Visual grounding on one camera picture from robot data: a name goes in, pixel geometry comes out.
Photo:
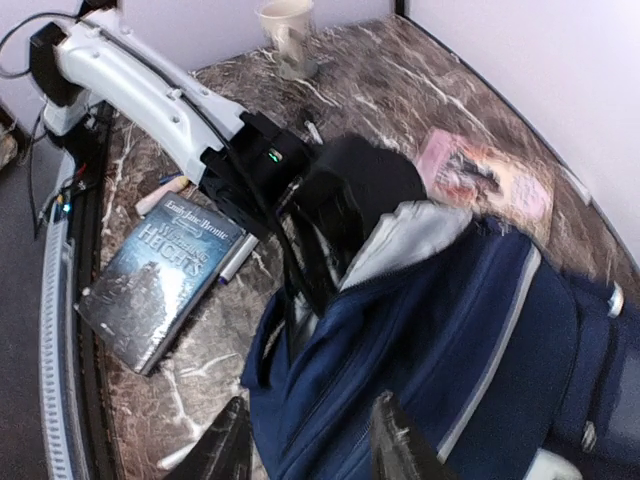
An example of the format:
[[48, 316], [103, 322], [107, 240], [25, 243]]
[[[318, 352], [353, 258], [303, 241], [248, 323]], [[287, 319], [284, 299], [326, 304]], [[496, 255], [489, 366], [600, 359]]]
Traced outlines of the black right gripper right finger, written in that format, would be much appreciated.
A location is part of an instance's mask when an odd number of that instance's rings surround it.
[[379, 395], [373, 404], [370, 447], [373, 479], [458, 479], [438, 459], [390, 391]]

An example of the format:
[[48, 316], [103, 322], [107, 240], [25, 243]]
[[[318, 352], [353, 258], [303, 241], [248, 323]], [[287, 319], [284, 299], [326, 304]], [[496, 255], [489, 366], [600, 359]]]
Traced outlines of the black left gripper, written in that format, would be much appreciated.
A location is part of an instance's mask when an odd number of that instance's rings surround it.
[[276, 151], [300, 180], [281, 207], [302, 257], [283, 262], [283, 295], [289, 310], [300, 300], [321, 316], [380, 217], [425, 200], [426, 189], [405, 155], [358, 134], [314, 146], [294, 138]]

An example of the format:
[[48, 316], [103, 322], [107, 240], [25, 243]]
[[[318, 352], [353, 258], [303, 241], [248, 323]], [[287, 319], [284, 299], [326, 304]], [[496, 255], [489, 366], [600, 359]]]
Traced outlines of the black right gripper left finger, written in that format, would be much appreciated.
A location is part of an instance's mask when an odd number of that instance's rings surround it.
[[252, 432], [247, 402], [234, 396], [170, 473], [179, 480], [250, 479]]

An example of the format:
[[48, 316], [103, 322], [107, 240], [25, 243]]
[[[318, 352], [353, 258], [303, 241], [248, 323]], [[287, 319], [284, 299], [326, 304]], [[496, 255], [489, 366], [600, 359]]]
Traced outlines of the navy blue student backpack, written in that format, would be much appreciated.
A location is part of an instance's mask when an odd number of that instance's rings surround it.
[[277, 291], [241, 382], [273, 479], [370, 478], [385, 392], [462, 479], [639, 475], [638, 308], [464, 210], [382, 216], [322, 317]]

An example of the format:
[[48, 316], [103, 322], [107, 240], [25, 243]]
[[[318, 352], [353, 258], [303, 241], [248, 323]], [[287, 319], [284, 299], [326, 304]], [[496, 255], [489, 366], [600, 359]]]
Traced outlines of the pink illustrated paperback book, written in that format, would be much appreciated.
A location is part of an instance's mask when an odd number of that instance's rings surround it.
[[430, 198], [498, 216], [548, 242], [554, 180], [546, 166], [439, 128], [429, 130], [414, 165]]

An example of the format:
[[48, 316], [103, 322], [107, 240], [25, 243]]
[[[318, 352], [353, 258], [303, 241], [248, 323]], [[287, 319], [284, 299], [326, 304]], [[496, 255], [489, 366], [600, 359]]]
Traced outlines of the dark Wuthering Heights book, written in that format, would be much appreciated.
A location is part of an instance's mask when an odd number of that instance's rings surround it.
[[106, 347], [149, 375], [244, 236], [221, 213], [167, 193], [96, 282]]

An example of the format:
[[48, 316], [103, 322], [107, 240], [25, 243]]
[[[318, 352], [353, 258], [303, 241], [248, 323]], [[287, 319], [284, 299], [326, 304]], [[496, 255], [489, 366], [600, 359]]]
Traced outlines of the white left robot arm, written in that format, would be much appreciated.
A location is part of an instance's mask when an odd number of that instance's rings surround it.
[[47, 23], [31, 36], [29, 69], [51, 134], [66, 135], [96, 103], [119, 110], [226, 216], [277, 237], [286, 272], [317, 308], [331, 292], [322, 252], [345, 267], [381, 215], [426, 196], [403, 155], [356, 134], [311, 145], [204, 87], [124, 32], [112, 10]]

